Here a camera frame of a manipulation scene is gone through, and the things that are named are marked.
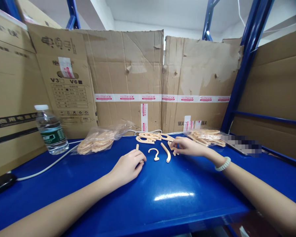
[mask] plastic bag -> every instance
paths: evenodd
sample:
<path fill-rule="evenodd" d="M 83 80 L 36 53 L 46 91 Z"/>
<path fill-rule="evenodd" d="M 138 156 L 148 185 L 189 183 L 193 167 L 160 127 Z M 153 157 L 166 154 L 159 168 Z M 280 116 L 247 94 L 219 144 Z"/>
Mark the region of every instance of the plastic bag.
<path fill-rule="evenodd" d="M 227 134 L 219 131 L 218 129 L 202 127 L 184 132 L 184 135 L 204 146 L 226 146 L 226 142 L 222 139 L 222 136 Z"/>
<path fill-rule="evenodd" d="M 87 137 L 72 152 L 72 155 L 89 155 L 103 150 L 109 150 L 114 141 L 119 140 L 134 124 L 125 121 L 109 127 L 93 127 Z"/>

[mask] curved plastic piece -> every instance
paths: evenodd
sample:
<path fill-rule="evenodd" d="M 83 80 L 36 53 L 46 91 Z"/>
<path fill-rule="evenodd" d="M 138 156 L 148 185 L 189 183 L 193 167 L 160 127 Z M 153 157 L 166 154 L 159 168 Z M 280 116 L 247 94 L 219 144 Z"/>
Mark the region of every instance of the curved plastic piece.
<path fill-rule="evenodd" d="M 161 143 L 161 146 L 164 148 L 164 150 L 166 151 L 167 155 L 168 155 L 168 158 L 167 158 L 167 163 L 170 162 L 171 160 L 171 154 L 170 154 L 170 151 L 165 147 L 165 145 L 163 143 Z"/>
<path fill-rule="evenodd" d="M 157 154 L 155 155 L 154 161 L 158 161 L 159 160 L 159 157 L 158 157 L 159 151 L 156 148 L 150 148 L 148 150 L 148 153 L 150 153 L 151 150 L 156 150 L 157 151 Z"/>
<path fill-rule="evenodd" d="M 163 140 L 166 140 L 166 141 L 170 141 L 170 142 L 173 142 L 174 141 L 174 138 L 169 136 L 168 134 L 165 134 L 165 133 L 160 133 L 160 136 Z"/>
<path fill-rule="evenodd" d="M 171 145 L 171 143 L 172 143 L 172 142 L 168 141 L 168 146 L 169 146 L 170 150 L 172 150 L 172 151 L 173 151 L 173 155 L 174 155 L 174 156 L 175 156 L 175 155 L 179 155 L 178 153 L 176 153 L 176 154 L 175 154 L 174 147 L 173 147 L 173 148 L 171 148 L 171 146 L 170 146 L 170 145 Z"/>
<path fill-rule="evenodd" d="M 147 138 L 147 140 L 142 140 L 140 136 L 136 137 L 136 141 L 140 142 L 140 143 L 146 143 L 146 144 L 154 144 L 154 140 L 152 140 L 151 138 Z"/>
<path fill-rule="evenodd" d="M 139 133 L 138 135 L 140 137 L 142 137 L 142 138 L 150 138 L 150 139 L 161 141 L 161 136 L 159 134 L 155 134 L 155 133 Z"/>

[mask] cardboard box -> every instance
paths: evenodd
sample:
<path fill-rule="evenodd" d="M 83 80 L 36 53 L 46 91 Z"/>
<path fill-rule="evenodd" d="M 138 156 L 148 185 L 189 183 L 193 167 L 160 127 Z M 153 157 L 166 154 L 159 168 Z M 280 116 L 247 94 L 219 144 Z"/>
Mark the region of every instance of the cardboard box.
<path fill-rule="evenodd" d="M 24 23 L 28 22 L 42 26 L 49 26 L 56 29 L 62 28 L 58 23 L 52 20 L 29 0 L 15 0 L 15 3 L 19 10 L 20 17 Z"/>
<path fill-rule="evenodd" d="M 77 31 L 27 23 L 54 114 L 68 139 L 97 126 L 84 38 Z"/>
<path fill-rule="evenodd" d="M 163 31 L 78 32 L 85 41 L 99 125 L 122 119 L 138 131 L 160 129 Z"/>
<path fill-rule="evenodd" d="M 36 104 L 50 104 L 26 26 L 0 10 L 0 175 L 46 151 Z"/>
<path fill-rule="evenodd" d="M 220 128 L 241 59 L 242 47 L 236 43 L 167 36 L 162 131 Z"/>
<path fill-rule="evenodd" d="M 238 110 L 296 121 L 296 31 L 258 48 Z M 296 125 L 236 116 L 231 132 L 296 159 Z"/>

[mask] wrist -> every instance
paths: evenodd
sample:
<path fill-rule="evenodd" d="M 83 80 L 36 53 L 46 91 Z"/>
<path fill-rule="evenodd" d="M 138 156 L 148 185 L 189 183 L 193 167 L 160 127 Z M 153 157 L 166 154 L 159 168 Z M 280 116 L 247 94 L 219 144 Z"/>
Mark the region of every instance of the wrist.
<path fill-rule="evenodd" d="M 225 157 L 210 148 L 207 150 L 205 157 L 210 160 L 216 167 L 220 167 L 226 162 Z"/>

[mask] blue steel upright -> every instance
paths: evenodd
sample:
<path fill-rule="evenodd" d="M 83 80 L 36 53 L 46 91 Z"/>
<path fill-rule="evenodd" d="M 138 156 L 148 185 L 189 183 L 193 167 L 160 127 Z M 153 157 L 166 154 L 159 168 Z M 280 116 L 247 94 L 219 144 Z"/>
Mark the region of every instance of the blue steel upright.
<path fill-rule="evenodd" d="M 75 0 L 67 0 L 70 18 L 66 26 L 67 29 L 80 29 L 80 21 Z"/>
<path fill-rule="evenodd" d="M 216 4 L 218 2 L 219 2 L 219 0 L 208 0 L 204 28 L 203 28 L 203 34 L 202 34 L 202 40 L 213 41 L 213 39 L 210 35 L 210 24 L 211 24 L 211 19 L 213 17 L 214 7 L 216 6 Z"/>
<path fill-rule="evenodd" d="M 230 130 L 231 123 L 234 119 L 233 111 L 236 111 L 238 108 L 254 57 L 256 55 L 256 49 L 258 48 L 273 2 L 274 0 L 254 0 L 252 3 L 249 18 L 240 44 L 244 46 L 241 67 L 234 82 L 230 101 L 221 126 L 221 130 L 225 133 L 228 133 Z"/>
<path fill-rule="evenodd" d="M 15 19 L 22 21 L 14 0 L 0 0 L 0 9 Z"/>

